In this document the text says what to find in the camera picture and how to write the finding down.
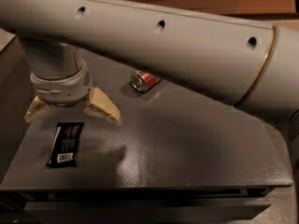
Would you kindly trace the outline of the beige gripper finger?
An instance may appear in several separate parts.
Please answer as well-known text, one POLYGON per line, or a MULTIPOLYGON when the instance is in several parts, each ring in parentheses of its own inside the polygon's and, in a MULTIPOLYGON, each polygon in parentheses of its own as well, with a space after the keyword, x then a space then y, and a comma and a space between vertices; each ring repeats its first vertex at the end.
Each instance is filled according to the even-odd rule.
POLYGON ((29 105, 24 119, 26 122, 30 123, 37 117, 46 114, 50 110, 50 105, 36 96, 32 103, 29 105))
POLYGON ((114 124, 121 123, 121 112, 109 97, 99 88, 92 87, 86 99, 84 112, 90 116, 105 119, 114 124))

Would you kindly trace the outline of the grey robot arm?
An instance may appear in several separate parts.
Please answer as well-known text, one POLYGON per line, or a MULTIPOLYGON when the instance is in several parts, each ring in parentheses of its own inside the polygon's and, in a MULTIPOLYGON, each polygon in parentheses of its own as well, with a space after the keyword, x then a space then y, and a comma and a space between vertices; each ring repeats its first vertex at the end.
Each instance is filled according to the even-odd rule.
POLYGON ((299 32, 123 0, 0 0, 0 26, 145 70, 276 125, 299 111, 299 32))

